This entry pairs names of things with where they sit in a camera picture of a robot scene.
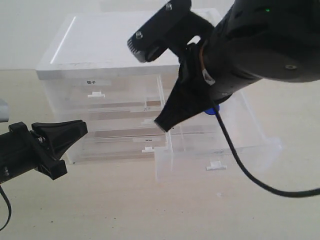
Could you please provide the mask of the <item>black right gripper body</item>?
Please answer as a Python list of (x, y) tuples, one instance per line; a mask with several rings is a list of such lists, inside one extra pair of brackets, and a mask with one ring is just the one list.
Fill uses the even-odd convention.
[(200, 57), (199, 46), (187, 46), (186, 56), (180, 64), (178, 83), (181, 91), (197, 100), (210, 100), (210, 89), (216, 81), (209, 75)]

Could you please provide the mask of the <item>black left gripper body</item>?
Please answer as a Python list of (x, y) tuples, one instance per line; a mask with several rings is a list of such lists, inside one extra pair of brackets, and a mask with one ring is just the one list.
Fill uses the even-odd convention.
[(12, 144), (9, 147), (7, 169), (14, 173), (25, 173), (37, 167), (37, 154), (46, 154), (45, 149), (23, 122), (8, 127)]

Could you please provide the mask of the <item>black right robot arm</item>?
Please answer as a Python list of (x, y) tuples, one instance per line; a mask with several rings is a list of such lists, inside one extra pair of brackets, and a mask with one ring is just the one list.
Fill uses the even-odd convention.
[(167, 132), (262, 79), (319, 78), (319, 1), (236, 0), (203, 41), (187, 47), (155, 123)]

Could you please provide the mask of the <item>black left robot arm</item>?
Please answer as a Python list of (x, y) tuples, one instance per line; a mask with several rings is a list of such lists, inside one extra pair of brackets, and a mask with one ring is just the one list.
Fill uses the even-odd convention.
[(0, 136), (0, 182), (7, 182), (28, 171), (36, 170), (52, 180), (67, 173), (61, 157), (88, 133), (83, 120), (31, 125), (23, 122), (8, 126)]

